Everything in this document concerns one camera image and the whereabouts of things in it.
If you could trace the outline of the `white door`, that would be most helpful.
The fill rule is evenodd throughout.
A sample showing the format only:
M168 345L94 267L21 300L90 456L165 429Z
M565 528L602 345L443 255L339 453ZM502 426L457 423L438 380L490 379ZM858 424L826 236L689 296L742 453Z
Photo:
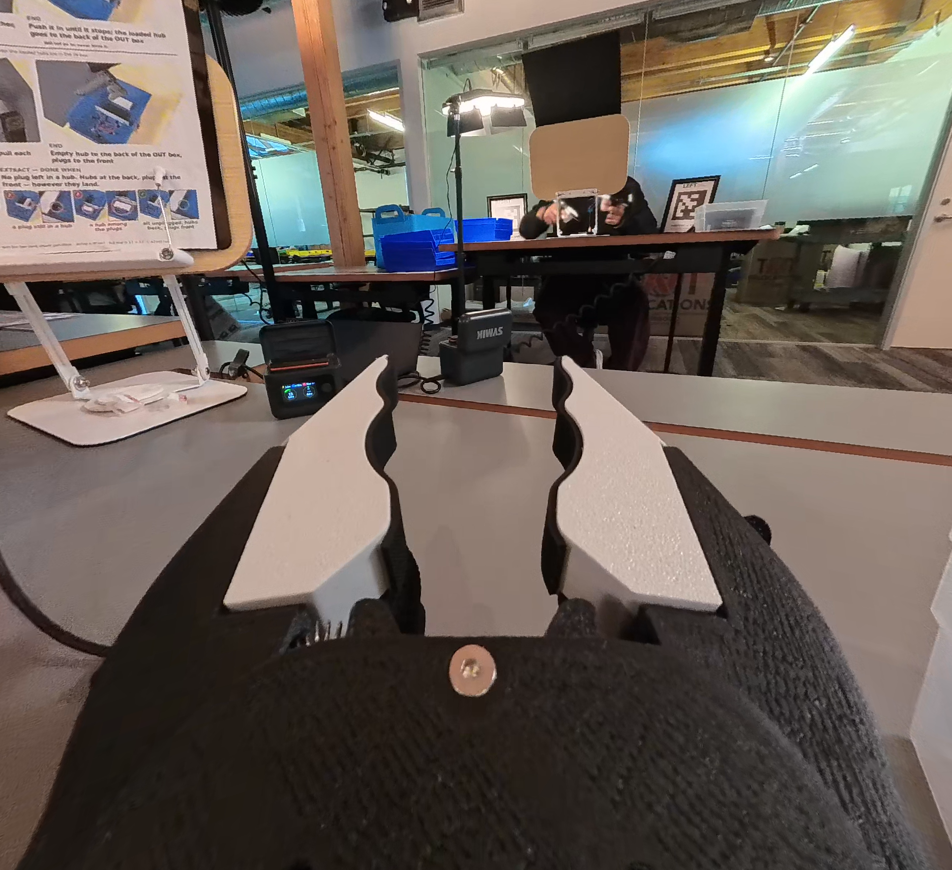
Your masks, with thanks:
M951 347L951 144L926 198L883 348Z

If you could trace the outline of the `wooden pillar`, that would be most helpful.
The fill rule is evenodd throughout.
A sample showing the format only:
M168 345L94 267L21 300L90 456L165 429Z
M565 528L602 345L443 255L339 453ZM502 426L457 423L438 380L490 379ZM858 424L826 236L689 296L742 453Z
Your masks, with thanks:
M331 255L363 267L365 249L331 0L291 0Z

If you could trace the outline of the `grey side desk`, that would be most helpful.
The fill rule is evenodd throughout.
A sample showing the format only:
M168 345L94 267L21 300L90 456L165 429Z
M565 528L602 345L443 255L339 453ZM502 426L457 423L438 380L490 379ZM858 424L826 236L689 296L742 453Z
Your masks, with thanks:
M186 338L184 326L175 316L68 314L49 315L46 322L75 365L152 343ZM1 375L12 376L51 367L53 363L26 317L3 312Z

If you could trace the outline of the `studio light on stand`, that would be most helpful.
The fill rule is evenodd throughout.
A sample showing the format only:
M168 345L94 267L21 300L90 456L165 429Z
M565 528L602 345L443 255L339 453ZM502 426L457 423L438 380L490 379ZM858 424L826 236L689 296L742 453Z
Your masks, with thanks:
M463 209L462 139L479 135L492 135L512 128L524 128L526 99L514 93L490 89L467 88L449 97L443 113L447 120L447 137L453 141L451 161L456 221L455 262L456 277L453 285L452 328L457 332L459 323L466 314L466 249L465 219Z

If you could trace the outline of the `blue plastic bin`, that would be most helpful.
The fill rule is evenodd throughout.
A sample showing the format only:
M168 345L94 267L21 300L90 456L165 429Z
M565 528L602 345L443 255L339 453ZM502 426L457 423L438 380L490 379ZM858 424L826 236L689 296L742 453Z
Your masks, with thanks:
M375 263L390 273L434 272L456 264L456 221L441 208L406 213L397 204L378 207L372 219Z

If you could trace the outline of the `clear storage container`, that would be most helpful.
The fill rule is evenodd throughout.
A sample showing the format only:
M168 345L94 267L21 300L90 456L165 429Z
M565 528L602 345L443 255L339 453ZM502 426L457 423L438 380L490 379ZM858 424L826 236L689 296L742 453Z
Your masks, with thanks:
M750 231L765 224L767 199L715 201L699 207L694 217L696 232Z

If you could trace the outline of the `charger case with display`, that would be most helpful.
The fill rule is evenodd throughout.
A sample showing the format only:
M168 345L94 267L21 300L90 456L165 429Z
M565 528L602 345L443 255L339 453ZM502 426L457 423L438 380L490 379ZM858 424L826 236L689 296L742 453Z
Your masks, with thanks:
M259 343L265 358L264 384L275 419L312 415L344 388L334 328L325 321L264 325Z

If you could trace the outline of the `framed marker sign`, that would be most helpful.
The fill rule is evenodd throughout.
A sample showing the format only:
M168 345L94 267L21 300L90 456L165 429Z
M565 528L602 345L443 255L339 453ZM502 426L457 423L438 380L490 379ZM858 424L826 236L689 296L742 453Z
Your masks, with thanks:
M695 231L699 210L711 203L720 184L720 175L674 179L660 223L661 233L686 234Z

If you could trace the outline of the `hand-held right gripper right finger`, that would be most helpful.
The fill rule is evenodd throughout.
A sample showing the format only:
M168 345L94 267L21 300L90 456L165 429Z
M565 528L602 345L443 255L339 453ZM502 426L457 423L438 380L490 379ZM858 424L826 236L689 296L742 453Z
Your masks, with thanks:
M570 358L553 368L552 402L549 593L592 606L596 623L633 623L644 606L715 615L720 591L663 441Z

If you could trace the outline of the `white board stand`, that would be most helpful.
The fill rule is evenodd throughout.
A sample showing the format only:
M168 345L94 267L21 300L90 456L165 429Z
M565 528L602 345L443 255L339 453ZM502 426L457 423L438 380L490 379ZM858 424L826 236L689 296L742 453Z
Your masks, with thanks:
M93 447L132 438L149 430L171 424L209 409L238 400L245 395L239 384L213 379L208 358L192 317L184 305L177 275L188 271L193 257L173 247L170 237L153 244L65 251L2 251L1 281L11 293L32 330L42 342L65 386L65 394L21 404L7 414L19 424L50 435L76 447ZM158 372L134 376L112 384L93 386L66 356L46 316L30 292L28 284L49 277L65 281L68 277L89 277L128 273L160 276L180 316L184 318L189 348L195 367L191 375ZM144 410L126 416L90 414L81 408L85 400L99 391L134 384L165 384L177 387L188 396L187 404L173 404L161 410Z

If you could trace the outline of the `cardboard box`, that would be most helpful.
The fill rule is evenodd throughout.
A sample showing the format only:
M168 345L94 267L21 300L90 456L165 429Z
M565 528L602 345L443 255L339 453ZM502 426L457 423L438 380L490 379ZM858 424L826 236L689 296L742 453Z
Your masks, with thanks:
M652 337L666 337L675 318L674 335L700 338L705 331L714 275L710 273L647 274L642 288L649 299Z

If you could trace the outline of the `black box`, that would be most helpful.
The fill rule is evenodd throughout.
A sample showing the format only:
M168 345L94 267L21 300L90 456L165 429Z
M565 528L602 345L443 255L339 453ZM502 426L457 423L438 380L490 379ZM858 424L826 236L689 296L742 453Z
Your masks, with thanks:
M422 343L422 324L386 320L331 320L336 353L345 384L381 356L397 377L416 371Z

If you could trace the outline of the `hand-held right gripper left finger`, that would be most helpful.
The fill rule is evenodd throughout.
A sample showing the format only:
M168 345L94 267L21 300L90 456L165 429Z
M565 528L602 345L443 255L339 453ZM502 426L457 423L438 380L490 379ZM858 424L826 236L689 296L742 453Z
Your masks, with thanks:
M363 600L394 600L388 550L399 501L387 463L397 447L396 376L376 358L284 446L223 605L231 612L303 606L345 626Z

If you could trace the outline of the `wooden workbench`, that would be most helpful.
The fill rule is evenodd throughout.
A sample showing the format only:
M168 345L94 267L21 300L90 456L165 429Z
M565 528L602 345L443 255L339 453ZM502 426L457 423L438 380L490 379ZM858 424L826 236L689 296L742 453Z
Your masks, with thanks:
M272 279L261 266L244 264L232 275L259 282L268 294L273 314L316 318L319 305L330 309L376 307L409 313L419 321L443 313L457 316L466 309L466 288L454 268L422 272L388 272L373 265L278 265Z

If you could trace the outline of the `black hanging panel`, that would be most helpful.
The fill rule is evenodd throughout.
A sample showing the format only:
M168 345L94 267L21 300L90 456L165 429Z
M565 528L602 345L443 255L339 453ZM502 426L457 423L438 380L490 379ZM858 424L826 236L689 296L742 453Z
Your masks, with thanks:
M536 127L622 111L621 35L609 31L523 55Z

